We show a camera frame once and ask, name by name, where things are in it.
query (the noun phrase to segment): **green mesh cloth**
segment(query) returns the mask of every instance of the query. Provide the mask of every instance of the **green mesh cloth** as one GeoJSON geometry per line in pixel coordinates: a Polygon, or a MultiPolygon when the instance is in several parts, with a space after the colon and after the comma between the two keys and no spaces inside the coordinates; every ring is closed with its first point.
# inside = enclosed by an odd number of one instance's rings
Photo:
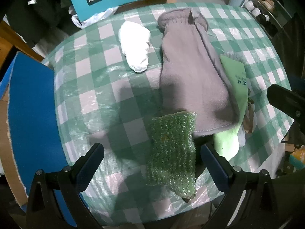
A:
{"type": "Polygon", "coordinates": [[[196,150],[192,139],[196,113],[178,112],[153,118],[153,147],[148,162],[148,181],[167,185],[182,198],[193,198],[196,150]]]}

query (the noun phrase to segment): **rolled white cloth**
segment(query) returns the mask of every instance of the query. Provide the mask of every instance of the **rolled white cloth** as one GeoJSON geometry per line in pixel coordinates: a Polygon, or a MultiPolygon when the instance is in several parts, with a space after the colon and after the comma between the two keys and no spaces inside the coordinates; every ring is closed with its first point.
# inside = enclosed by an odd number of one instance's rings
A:
{"type": "Polygon", "coordinates": [[[141,73],[148,67],[150,31],[140,24],[126,21],[119,30],[119,41],[129,67],[141,73]]]}

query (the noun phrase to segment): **gray fabric pouch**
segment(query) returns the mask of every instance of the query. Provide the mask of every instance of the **gray fabric pouch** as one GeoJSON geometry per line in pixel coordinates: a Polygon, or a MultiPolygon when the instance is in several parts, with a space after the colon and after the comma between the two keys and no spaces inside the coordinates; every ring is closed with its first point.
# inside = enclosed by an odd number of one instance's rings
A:
{"type": "Polygon", "coordinates": [[[161,91],[165,114],[197,113],[193,136],[231,129],[239,119],[232,86],[208,39],[208,23],[200,12],[177,9],[158,19],[164,31],[161,91]]]}

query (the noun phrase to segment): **trash bag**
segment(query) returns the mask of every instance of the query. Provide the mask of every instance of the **trash bag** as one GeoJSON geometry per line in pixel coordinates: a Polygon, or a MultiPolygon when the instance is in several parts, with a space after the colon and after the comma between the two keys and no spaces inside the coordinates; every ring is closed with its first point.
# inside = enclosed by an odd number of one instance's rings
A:
{"type": "Polygon", "coordinates": [[[86,28],[98,21],[101,21],[103,19],[106,19],[107,17],[113,15],[116,11],[117,11],[118,7],[112,7],[112,8],[109,8],[107,9],[106,11],[104,12],[101,12],[101,13],[98,13],[98,14],[94,14],[93,16],[91,16],[89,19],[83,21],[83,22],[80,22],[79,19],[78,19],[78,16],[77,14],[75,13],[75,10],[74,10],[74,7],[73,6],[70,6],[69,7],[69,14],[72,15],[72,21],[74,23],[74,25],[76,25],[78,28],[86,28]]]}

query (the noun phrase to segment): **plastic tablecloth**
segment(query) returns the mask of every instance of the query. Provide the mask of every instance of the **plastic tablecloth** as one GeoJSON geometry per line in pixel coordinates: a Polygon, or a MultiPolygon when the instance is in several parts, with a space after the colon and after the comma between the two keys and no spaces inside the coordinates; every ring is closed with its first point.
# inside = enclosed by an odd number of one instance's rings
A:
{"type": "Polygon", "coordinates": [[[55,107],[67,162],[73,164],[95,142],[105,157],[82,193],[101,223],[143,223],[198,207],[220,195],[209,172],[196,181],[189,202],[167,189],[149,185],[145,165],[151,141],[148,126],[162,107],[159,79],[163,34],[158,16],[176,8],[198,8],[208,21],[208,35],[218,54],[234,52],[243,59],[257,128],[230,160],[255,171],[277,147],[292,119],[271,106],[267,88],[277,83],[290,89],[283,65],[270,40],[243,8],[212,3],[173,3],[130,10],[93,24],[58,45],[43,61],[55,71],[55,107]],[[122,54],[118,31],[125,21],[151,32],[149,67],[133,72],[122,54]]]}

